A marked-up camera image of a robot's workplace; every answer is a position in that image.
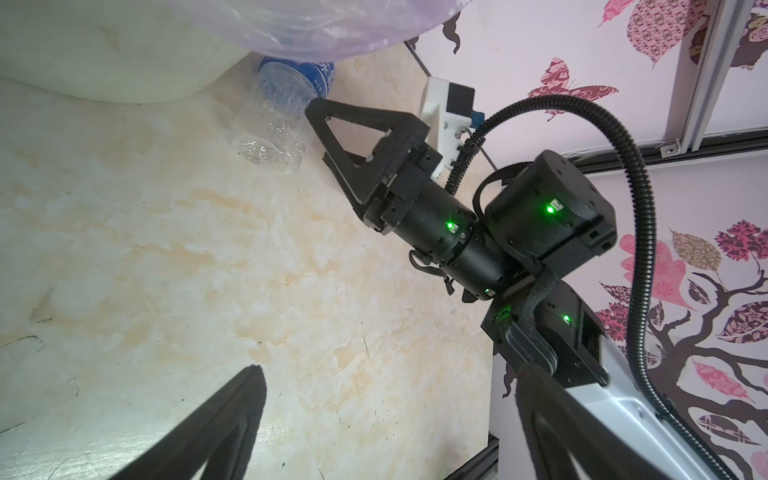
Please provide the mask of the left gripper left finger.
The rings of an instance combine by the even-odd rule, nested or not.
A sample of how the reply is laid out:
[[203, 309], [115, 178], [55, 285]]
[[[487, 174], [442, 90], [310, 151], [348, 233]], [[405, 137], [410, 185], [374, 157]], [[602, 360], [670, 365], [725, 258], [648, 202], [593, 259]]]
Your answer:
[[263, 369], [241, 370], [115, 479], [242, 479], [267, 399]]

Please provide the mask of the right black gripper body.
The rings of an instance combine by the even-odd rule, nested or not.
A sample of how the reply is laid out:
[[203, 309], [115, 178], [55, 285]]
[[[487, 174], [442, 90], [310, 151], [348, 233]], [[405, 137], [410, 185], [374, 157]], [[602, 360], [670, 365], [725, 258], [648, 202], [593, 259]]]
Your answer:
[[433, 150], [406, 150], [401, 171], [414, 174], [381, 184], [366, 204], [363, 223], [410, 245], [411, 266], [440, 278], [448, 294], [464, 288], [464, 300], [489, 300], [522, 279], [522, 266], [497, 245], [479, 217], [430, 179], [420, 167]]

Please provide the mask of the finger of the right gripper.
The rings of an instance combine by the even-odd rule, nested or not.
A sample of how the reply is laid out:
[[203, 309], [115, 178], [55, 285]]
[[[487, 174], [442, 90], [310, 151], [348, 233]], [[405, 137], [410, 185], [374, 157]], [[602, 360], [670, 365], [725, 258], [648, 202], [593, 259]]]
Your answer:
[[431, 177], [430, 128], [408, 112], [316, 98], [305, 110], [331, 170], [361, 219], [401, 219]]

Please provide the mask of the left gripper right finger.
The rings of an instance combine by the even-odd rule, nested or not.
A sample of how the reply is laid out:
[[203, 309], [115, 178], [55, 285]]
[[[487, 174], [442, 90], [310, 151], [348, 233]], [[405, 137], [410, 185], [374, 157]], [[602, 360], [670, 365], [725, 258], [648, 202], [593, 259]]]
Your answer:
[[536, 365], [517, 372], [516, 403], [538, 479], [655, 479], [635, 453]]

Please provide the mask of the blue label bottle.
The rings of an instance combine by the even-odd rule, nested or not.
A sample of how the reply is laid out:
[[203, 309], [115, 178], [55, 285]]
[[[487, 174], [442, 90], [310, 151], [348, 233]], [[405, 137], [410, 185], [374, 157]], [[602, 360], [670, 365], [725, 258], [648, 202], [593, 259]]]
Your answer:
[[231, 127], [235, 152], [274, 174], [297, 170], [309, 142], [305, 110], [334, 83], [333, 62], [265, 57]]

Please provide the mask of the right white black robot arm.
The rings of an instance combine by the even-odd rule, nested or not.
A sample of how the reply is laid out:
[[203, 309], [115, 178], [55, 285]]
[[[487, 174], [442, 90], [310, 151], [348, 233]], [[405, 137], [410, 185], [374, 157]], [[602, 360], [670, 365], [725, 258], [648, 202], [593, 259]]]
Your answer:
[[574, 114], [612, 144], [629, 184], [635, 227], [626, 346], [566, 278], [616, 245], [612, 205], [570, 161], [546, 150], [495, 171], [490, 202], [457, 200], [452, 174], [431, 179], [439, 153], [416, 116], [315, 99], [307, 119], [355, 214], [410, 246], [412, 265], [482, 300], [482, 329], [516, 378], [515, 400], [540, 479], [725, 479], [723, 462], [653, 386], [645, 358], [657, 223], [650, 179], [625, 127], [601, 106], [567, 95], [518, 101], [459, 148], [464, 168], [502, 123], [538, 110]]

